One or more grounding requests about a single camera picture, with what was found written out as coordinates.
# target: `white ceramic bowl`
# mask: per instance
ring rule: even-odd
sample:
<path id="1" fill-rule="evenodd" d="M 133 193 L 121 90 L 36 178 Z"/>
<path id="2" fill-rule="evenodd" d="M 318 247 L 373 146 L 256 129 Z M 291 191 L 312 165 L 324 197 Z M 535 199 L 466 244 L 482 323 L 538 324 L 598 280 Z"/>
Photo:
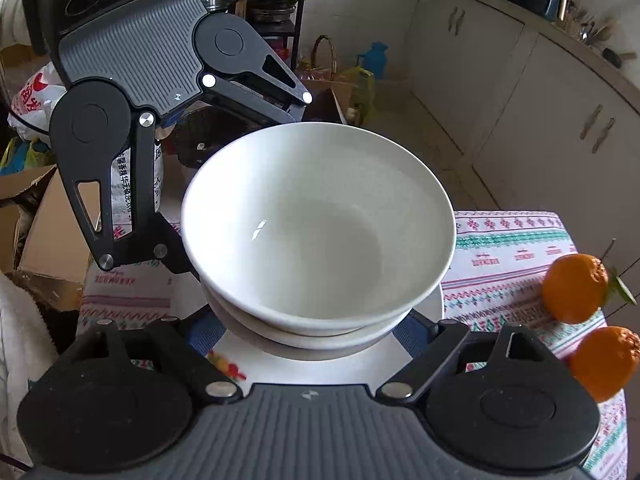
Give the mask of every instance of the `white ceramic bowl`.
<path id="1" fill-rule="evenodd" d="M 283 345 L 295 346 L 296 348 L 306 348 L 308 350 L 339 350 L 364 345 L 371 341 L 380 339 L 382 336 L 391 332 L 410 312 L 408 310 L 400 314 L 400 316 L 365 326 L 354 330 L 353 332 L 347 332 L 346 334 L 314 337 L 292 334 L 291 332 L 278 330 L 273 326 L 267 325 L 257 317 L 246 313 L 244 310 L 240 310 L 238 307 L 233 306 L 219 294 L 216 294 L 211 290 L 207 285 L 203 284 L 202 290 L 209 302 L 209 305 L 211 305 L 211 301 L 217 301 L 220 307 L 224 308 L 230 316 L 233 316 L 237 322 L 240 322 L 249 330 L 252 330 L 252 332 Z"/>
<path id="2" fill-rule="evenodd" d="M 438 285 L 455 239 L 433 173 L 342 124 L 241 137 L 204 164 L 182 204 L 201 280 L 285 332 L 345 333 L 400 316 Z"/>

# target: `patterned tablecloth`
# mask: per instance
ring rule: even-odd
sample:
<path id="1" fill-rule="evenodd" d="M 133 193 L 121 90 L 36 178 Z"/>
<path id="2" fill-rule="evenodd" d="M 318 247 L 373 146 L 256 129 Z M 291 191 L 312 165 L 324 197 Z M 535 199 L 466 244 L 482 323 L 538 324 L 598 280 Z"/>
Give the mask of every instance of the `patterned tablecloth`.
<path id="1" fill-rule="evenodd" d="M 545 212 L 456 213 L 458 239 L 442 289 L 445 317 L 473 330 L 497 331 L 508 321 L 533 329 L 559 358 L 581 338 L 606 324 L 601 311 L 580 325 L 553 320 L 540 298 L 548 266 L 575 246 L 561 220 Z M 78 333 L 108 317 L 123 328 L 138 328 L 169 313 L 174 277 L 158 262 L 102 272 L 92 265 L 84 286 Z M 599 405 L 600 431 L 584 468 L 596 480 L 626 478 L 627 437 L 624 393 Z"/>

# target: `basket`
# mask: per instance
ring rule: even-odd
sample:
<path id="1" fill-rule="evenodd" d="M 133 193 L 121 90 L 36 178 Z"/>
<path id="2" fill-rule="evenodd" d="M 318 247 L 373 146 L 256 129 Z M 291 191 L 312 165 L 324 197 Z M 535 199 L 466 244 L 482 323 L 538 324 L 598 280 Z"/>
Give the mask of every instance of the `basket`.
<path id="1" fill-rule="evenodd" d="M 331 48 L 331 68 L 323 68 L 318 65 L 318 47 L 322 40 L 326 40 Z M 300 62 L 300 68 L 297 71 L 298 77 L 302 80 L 313 79 L 320 81 L 333 81 L 335 80 L 335 74 L 338 72 L 338 58 L 335 53 L 334 44 L 326 35 L 319 36 L 314 43 L 313 50 L 311 51 L 311 60 L 308 62 Z"/>

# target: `white cabinet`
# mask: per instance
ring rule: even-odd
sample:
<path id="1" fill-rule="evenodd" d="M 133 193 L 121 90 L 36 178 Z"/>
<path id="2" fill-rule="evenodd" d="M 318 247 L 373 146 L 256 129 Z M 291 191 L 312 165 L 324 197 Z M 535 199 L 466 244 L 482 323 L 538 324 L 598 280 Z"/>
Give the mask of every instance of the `white cabinet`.
<path id="1" fill-rule="evenodd" d="M 408 36 L 414 94 L 463 152 L 522 23 L 475 0 L 424 0 Z"/>
<path id="2" fill-rule="evenodd" d="M 617 238 L 610 263 L 640 256 L 640 116 L 549 40 L 538 38 L 474 168 L 500 208 L 558 213 L 580 252 L 600 256 Z M 625 281 L 640 292 L 640 273 Z"/>

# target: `cooking pot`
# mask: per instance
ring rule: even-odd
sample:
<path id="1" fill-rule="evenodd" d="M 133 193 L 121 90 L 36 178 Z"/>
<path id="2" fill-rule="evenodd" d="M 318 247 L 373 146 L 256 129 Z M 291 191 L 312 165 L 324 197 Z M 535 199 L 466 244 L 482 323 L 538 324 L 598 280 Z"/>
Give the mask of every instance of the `cooking pot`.
<path id="1" fill-rule="evenodd" d="M 284 22 L 296 10 L 298 0 L 249 0 L 247 6 L 254 22 Z"/>

